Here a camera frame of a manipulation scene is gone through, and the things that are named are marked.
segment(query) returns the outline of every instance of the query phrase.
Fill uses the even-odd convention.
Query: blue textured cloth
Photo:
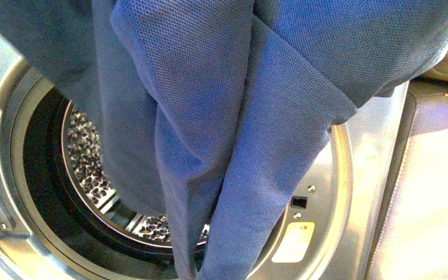
[[[119,0],[111,15],[111,1],[93,3],[97,62],[93,47],[72,62],[28,51],[33,36],[13,27],[35,5],[0,30],[80,106],[102,100],[107,172],[130,206],[167,212],[181,279],[245,279],[330,127],[430,68],[448,44],[448,0]],[[39,7],[55,33],[35,40],[93,45],[66,14]],[[84,78],[96,72],[100,83]],[[83,96],[72,77],[91,84]],[[193,250],[216,201],[197,272]]]

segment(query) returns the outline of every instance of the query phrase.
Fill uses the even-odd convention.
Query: stitched seam
[[[408,157],[408,151],[410,149],[410,142],[411,142],[411,135],[413,133],[413,129],[414,129],[414,124],[417,120],[418,117],[418,110],[419,110],[419,102],[418,99],[416,101],[416,108],[415,108],[415,115],[413,117],[413,120],[411,121],[411,126],[409,129],[409,133],[408,133],[408,141],[406,142],[406,148],[404,150],[404,154],[401,160],[401,167],[399,169],[399,173],[397,176],[397,179],[395,181],[394,184],[394,190],[393,193],[391,195],[391,200],[389,202],[389,206],[387,208],[387,215],[384,219],[384,225],[382,226],[382,230],[380,231],[380,237],[379,237],[379,241],[377,242],[377,246],[375,247],[375,250],[373,252],[373,258],[372,258],[372,262],[374,262],[375,258],[377,257],[379,251],[380,251],[380,243],[382,242],[382,240],[384,239],[385,235],[386,235],[386,225],[387,225],[387,220],[390,218],[392,210],[393,210],[393,204],[394,204],[394,197],[396,196],[396,193],[398,191],[398,189],[400,188],[400,183],[401,183],[401,175],[403,174],[404,169],[406,168],[406,160]],[[372,271],[373,266],[370,266],[370,270],[369,270],[369,274]]]

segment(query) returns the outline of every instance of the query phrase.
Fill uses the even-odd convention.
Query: warning sticker
[[[286,233],[282,238],[279,249],[272,257],[272,262],[276,263],[298,263],[303,259],[312,239],[313,222],[290,223]]]

